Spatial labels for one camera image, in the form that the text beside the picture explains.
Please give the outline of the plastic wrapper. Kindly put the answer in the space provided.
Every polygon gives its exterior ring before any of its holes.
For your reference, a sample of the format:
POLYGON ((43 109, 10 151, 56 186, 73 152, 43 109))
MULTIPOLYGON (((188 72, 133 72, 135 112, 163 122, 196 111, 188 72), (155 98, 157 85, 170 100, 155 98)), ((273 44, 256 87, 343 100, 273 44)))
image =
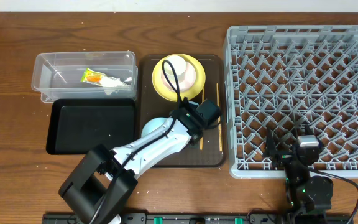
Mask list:
POLYGON ((129 85, 120 81, 119 78, 109 77, 104 73, 93 71, 87 68, 80 79, 82 83, 89 83, 103 88, 105 94, 110 95, 120 89, 126 89, 129 85))

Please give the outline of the light blue bowl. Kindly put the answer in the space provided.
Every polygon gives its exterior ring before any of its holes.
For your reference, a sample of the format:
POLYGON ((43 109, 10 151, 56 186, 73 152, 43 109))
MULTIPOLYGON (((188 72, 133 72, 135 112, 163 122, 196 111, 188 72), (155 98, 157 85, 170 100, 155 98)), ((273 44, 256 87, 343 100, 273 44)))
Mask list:
POLYGON ((148 121, 141 131, 141 137, 148 135, 149 133, 155 131, 157 128, 159 128, 164 122, 166 118, 153 118, 150 121, 148 121))

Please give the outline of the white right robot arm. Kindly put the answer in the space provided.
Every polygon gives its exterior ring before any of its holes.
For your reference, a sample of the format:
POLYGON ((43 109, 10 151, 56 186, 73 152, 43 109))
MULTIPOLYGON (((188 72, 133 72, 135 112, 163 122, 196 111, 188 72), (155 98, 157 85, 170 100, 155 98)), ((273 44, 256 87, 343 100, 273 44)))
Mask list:
POLYGON ((325 211, 331 208, 333 182, 321 175, 311 176, 313 165, 324 144, 305 126, 305 134, 298 136, 289 149, 279 150, 273 134, 268 130, 263 157, 272 161, 272 167, 285 171, 286 194, 291 209, 282 217, 282 223, 326 223, 325 211))

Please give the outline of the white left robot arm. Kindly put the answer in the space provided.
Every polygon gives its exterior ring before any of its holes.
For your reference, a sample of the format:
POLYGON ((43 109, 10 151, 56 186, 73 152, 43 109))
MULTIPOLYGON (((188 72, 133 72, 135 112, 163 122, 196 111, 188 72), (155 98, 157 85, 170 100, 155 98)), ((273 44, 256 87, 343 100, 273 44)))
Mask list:
POLYGON ((58 193, 83 223, 111 223, 123 210, 137 179, 165 157, 196 142, 220 115, 212 101, 183 100, 164 123, 144 137, 114 149, 90 150, 58 193))

